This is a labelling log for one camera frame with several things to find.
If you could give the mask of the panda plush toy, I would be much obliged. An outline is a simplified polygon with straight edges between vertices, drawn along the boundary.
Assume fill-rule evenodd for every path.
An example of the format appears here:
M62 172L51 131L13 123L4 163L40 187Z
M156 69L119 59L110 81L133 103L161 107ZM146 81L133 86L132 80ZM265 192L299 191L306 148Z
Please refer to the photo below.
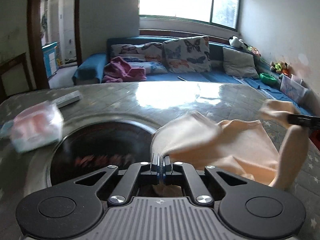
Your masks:
M229 44L233 48L247 50L247 45L244 43L244 41L236 36L229 38Z

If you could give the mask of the clear plastic storage box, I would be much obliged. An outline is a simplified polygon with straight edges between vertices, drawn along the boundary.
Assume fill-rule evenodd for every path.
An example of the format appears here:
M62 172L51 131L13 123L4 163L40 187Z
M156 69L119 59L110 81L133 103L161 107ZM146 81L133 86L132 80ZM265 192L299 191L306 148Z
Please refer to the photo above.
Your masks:
M299 105L304 104L310 89L305 88L296 81L283 75L281 78L280 91Z

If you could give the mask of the magenta crumpled garment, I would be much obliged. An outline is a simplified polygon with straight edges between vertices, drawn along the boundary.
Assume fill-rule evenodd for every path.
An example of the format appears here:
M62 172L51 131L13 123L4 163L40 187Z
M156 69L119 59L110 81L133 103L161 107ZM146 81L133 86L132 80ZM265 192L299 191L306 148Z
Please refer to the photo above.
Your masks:
M146 81L146 70L131 67L122 57L113 58L104 67L102 83L139 81Z

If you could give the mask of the round black stove inset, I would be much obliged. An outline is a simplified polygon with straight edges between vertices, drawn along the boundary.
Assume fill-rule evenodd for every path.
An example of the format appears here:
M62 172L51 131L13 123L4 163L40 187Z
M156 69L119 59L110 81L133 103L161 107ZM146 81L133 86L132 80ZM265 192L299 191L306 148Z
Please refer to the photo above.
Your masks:
M48 179L50 185L83 176L108 165L120 170L150 161L155 129L136 121L96 122L69 133L54 148Z

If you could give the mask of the window with green frame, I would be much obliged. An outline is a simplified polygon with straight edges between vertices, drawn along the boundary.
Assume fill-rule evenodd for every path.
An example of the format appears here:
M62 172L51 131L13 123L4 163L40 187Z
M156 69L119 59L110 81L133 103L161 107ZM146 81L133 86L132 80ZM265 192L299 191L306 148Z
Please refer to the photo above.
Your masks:
M240 0L139 0L141 17L188 20L237 28Z

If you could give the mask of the blue corner sofa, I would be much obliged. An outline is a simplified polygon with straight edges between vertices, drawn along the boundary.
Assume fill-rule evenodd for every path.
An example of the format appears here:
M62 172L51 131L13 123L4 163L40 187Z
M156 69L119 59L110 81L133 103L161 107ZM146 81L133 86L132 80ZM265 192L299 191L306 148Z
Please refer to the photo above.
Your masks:
M258 57L252 52L210 42L208 36L110 38L107 51L89 56L75 71L75 85L132 81L243 83L273 99L292 102L302 114L312 111L277 86L259 79Z

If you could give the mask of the grey remote control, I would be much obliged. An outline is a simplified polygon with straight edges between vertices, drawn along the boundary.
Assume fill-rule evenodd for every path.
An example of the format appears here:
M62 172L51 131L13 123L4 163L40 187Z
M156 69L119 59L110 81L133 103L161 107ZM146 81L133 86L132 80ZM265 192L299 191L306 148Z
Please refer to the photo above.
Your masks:
M82 99L82 94L78 90L76 90L74 92L68 93L64 96L61 96L53 100L52 104L56 104L58 108L62 108L74 102L80 101L81 99Z

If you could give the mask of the green plastic bowl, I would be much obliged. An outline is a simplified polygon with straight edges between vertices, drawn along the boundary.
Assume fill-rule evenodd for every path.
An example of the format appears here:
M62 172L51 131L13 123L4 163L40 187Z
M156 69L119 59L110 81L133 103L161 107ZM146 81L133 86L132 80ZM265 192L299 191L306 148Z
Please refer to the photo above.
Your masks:
M277 84L277 79L269 74L260 73L259 77L260 77L260 80L262 81L262 83L264 83L268 86L274 86Z

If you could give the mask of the pink white tissue pack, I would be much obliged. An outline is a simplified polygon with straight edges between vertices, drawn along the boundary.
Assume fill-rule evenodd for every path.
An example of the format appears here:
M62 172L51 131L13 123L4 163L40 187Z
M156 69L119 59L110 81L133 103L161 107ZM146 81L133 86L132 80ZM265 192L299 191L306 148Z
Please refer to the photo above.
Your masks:
M10 141L16 152L25 153L62 139L63 116L49 101L23 110L13 119Z

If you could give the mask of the cream long-sleeve shirt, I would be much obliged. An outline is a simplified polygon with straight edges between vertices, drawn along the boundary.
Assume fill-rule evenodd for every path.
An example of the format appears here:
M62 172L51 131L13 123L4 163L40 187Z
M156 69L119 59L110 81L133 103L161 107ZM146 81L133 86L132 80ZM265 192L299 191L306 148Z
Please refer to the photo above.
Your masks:
M309 131L289 124L298 114L293 103L265 100L259 110L287 132L276 149L260 120L214 122L199 112L172 120L159 128L151 142L151 156L189 163L197 170L216 166L244 178L285 190L295 181L309 150Z

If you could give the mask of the light blue small cabinet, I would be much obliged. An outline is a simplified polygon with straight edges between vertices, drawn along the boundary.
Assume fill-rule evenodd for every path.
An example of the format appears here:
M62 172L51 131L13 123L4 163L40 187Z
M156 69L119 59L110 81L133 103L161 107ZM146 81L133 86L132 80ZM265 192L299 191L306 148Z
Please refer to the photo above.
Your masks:
M57 71L56 47L57 42L49 43L42 47L43 61L48 79Z

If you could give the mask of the upright butterfly print cushion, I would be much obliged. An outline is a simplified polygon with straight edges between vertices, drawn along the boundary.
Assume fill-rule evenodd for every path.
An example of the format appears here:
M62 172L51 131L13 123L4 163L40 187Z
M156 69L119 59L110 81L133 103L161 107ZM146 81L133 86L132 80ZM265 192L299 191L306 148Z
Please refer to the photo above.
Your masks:
M176 38L163 42L166 63L173 73L211 71L208 36Z

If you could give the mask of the grey square cushion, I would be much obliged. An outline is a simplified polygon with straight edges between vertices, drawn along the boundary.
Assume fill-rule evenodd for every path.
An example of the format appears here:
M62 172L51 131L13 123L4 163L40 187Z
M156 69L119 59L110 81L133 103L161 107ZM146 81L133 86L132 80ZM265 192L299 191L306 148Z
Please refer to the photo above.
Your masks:
M234 77L251 77L258 79L252 54L223 47L223 68L227 75Z

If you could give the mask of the flat butterfly print cushion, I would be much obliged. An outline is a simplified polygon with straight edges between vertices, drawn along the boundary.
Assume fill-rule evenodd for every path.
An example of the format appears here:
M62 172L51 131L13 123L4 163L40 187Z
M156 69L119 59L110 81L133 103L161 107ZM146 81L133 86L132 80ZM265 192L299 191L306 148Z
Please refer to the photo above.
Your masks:
M145 44L113 44L110 56L121 57L134 68L144 68L146 75L167 74L163 65L163 44L150 42Z

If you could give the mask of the red plastic stool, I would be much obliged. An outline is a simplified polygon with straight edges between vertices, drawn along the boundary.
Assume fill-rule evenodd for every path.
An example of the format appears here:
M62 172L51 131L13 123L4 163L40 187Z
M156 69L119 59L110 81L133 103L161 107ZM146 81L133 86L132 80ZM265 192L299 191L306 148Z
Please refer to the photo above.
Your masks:
M311 131L309 139L314 144L314 146L320 151L320 130Z

